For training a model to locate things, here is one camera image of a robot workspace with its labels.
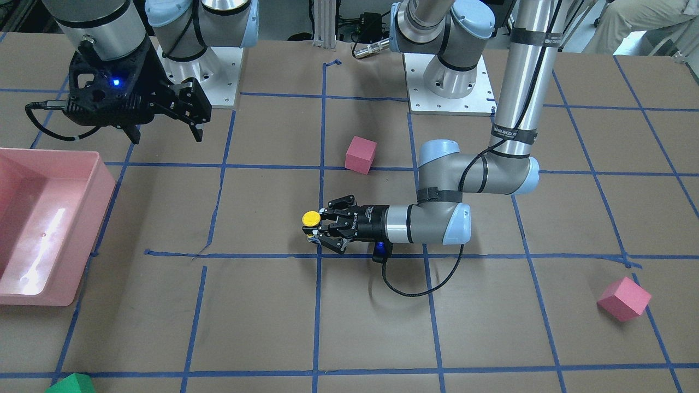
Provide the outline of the pink cube near arm base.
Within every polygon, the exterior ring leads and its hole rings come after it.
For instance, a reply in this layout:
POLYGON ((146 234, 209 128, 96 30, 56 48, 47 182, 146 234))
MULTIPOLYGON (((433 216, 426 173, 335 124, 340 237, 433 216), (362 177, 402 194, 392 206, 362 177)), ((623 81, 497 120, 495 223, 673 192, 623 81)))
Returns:
POLYGON ((374 163, 377 142, 354 136, 345 154, 345 169, 367 175, 374 163))

